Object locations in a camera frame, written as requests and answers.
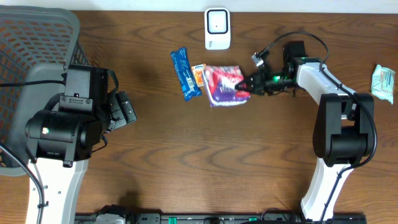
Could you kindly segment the small orange box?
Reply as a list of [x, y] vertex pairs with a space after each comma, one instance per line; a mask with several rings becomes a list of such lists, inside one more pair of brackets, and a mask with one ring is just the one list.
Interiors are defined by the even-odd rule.
[[194, 65], [191, 67], [193, 76], [195, 78], [195, 82], [197, 84], [198, 87], [203, 87], [204, 86], [204, 82], [203, 82], [203, 72], [206, 68], [206, 64], [199, 64], [199, 65]]

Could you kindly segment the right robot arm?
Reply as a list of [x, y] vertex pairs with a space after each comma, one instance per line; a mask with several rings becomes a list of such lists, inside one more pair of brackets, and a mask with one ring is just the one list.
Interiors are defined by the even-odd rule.
[[377, 146], [374, 100], [356, 93], [328, 70], [325, 60], [309, 57], [302, 41], [283, 48], [284, 67], [272, 72], [266, 64], [269, 49], [252, 56], [258, 70], [235, 86], [257, 95], [288, 88], [305, 90], [318, 105], [312, 144], [317, 157], [312, 181], [300, 201], [302, 221], [327, 223], [343, 185], [352, 171], [368, 163]]

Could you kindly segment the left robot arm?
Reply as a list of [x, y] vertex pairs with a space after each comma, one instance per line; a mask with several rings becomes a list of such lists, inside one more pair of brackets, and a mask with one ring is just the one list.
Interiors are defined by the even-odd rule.
[[34, 203], [41, 223], [73, 223], [76, 203], [89, 160], [106, 134], [136, 121], [126, 92], [99, 98], [55, 95], [26, 124], [29, 168], [38, 184], [38, 199], [29, 198], [26, 222]]

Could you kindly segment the green tissue wipes pack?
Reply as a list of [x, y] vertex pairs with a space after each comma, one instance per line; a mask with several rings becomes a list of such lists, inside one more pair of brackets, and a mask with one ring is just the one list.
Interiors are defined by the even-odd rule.
[[390, 68], [376, 65], [372, 74], [371, 93], [381, 100], [394, 103], [394, 76], [395, 71]]

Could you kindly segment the pink purple liners pack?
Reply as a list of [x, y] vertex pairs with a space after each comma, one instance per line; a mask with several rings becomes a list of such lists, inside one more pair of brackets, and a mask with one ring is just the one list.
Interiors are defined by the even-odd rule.
[[202, 77], [211, 107], [238, 106], [251, 97], [248, 92], [235, 89], [235, 85], [244, 78], [238, 65], [207, 65]]

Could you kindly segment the blue Oreo cookie pack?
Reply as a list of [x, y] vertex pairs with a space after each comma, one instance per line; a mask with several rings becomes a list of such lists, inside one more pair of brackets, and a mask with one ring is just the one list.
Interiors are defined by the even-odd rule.
[[170, 57], [182, 88], [184, 100], [189, 101], [193, 97], [201, 96], [201, 90], [191, 71], [191, 66], [187, 57], [187, 48], [182, 47], [177, 51], [172, 51]]

